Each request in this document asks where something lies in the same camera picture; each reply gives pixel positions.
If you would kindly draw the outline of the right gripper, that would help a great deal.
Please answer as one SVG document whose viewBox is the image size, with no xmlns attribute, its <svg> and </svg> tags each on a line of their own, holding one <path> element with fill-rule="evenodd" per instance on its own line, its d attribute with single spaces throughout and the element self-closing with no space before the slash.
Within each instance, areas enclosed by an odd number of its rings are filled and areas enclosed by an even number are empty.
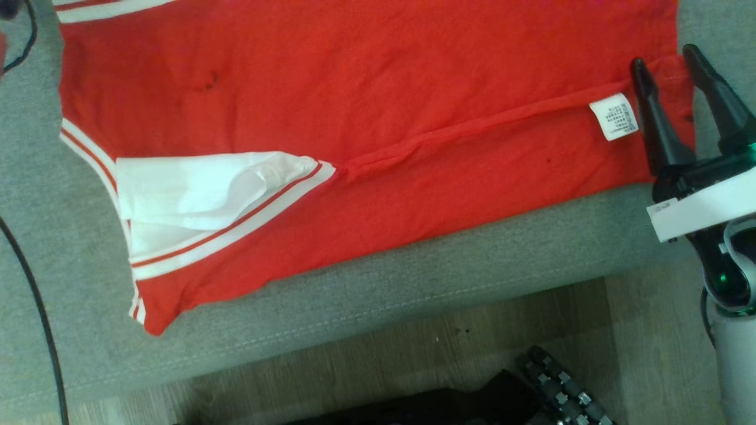
<svg viewBox="0 0 756 425">
<path fill-rule="evenodd" d="M 682 142 L 659 99 L 659 88 L 640 57 L 630 70 L 639 113 L 639 128 L 650 173 L 656 177 L 651 199 L 658 204 L 691 196 L 755 167 L 755 116 L 697 45 L 682 53 L 696 88 L 705 95 L 719 132 L 721 156 L 696 162 Z"/>
</svg>

